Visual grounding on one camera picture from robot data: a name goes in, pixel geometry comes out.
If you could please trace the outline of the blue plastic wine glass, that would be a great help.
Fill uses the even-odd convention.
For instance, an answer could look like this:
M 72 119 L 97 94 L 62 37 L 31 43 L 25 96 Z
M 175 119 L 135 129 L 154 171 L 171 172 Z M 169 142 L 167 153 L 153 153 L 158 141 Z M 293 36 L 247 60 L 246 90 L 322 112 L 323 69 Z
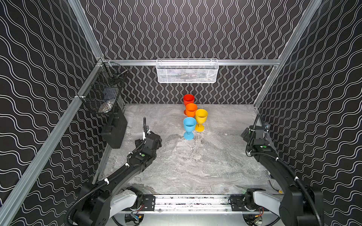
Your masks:
M 183 126 L 186 131 L 184 133 L 184 138 L 186 140 L 192 140 L 194 138 L 193 131 L 195 130 L 196 124 L 197 124 L 197 121 L 193 117 L 187 117 L 184 119 Z

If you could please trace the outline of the orange plastic wine glass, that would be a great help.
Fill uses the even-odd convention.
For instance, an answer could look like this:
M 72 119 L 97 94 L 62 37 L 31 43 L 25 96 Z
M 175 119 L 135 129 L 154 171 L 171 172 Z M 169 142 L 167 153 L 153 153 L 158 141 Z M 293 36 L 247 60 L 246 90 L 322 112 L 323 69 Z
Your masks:
M 188 117 L 195 117 L 197 109 L 198 109 L 198 106 L 196 104 L 188 103 L 186 105 L 186 109 L 185 109 L 186 115 Z

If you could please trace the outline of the yellow plastic wine glass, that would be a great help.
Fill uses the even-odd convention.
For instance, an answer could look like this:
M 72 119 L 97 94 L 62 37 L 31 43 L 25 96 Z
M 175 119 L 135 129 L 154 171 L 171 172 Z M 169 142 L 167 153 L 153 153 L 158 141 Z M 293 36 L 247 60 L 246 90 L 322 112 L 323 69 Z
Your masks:
M 205 127 L 204 123 L 206 122 L 208 117 L 208 112 L 205 109 L 198 109 L 195 114 L 195 119 L 197 121 L 197 125 L 195 127 L 195 131 L 203 132 Z

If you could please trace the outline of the red plastic wine glass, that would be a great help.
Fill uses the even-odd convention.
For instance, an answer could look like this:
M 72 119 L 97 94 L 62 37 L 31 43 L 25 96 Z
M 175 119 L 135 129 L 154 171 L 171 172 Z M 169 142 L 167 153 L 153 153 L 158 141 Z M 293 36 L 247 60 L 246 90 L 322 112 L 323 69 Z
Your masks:
M 191 94 L 186 94 L 184 97 L 183 97 L 183 103 L 184 105 L 186 106 L 188 103 L 194 103 L 195 101 L 195 97 Z

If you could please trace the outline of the bubble blue glass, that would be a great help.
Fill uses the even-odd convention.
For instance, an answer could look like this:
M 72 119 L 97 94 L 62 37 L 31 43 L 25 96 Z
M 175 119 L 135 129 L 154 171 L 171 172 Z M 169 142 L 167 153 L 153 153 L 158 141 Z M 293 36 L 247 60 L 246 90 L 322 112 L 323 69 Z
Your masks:
M 197 134 L 192 140 L 172 134 L 157 152 L 156 172 L 168 178 L 263 182 L 268 171 L 246 155 L 246 144 L 240 136 L 230 134 Z

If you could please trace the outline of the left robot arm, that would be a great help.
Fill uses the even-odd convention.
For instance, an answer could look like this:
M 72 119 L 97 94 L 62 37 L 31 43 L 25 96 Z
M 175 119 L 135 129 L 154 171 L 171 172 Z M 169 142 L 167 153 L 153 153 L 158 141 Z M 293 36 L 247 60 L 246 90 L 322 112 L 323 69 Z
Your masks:
M 127 155 L 125 165 L 116 172 L 96 184 L 84 184 L 78 199 L 65 213 L 64 225 L 104 226 L 111 216 L 112 198 L 130 179 L 152 164 L 161 146 L 161 137 L 152 133 L 139 142 L 138 147 Z

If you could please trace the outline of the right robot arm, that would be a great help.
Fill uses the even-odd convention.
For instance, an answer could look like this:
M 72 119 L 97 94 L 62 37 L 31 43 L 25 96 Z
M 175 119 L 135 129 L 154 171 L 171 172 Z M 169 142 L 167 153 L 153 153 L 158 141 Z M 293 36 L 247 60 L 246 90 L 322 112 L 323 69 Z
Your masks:
M 286 226 L 322 226 L 322 191 L 304 185 L 295 172 L 278 157 L 265 139 L 263 126 L 249 126 L 241 136 L 247 142 L 246 153 L 271 173 L 283 192 L 278 196 L 263 189 L 250 188 L 245 193 L 245 206 L 251 210 L 264 207 L 276 214 Z

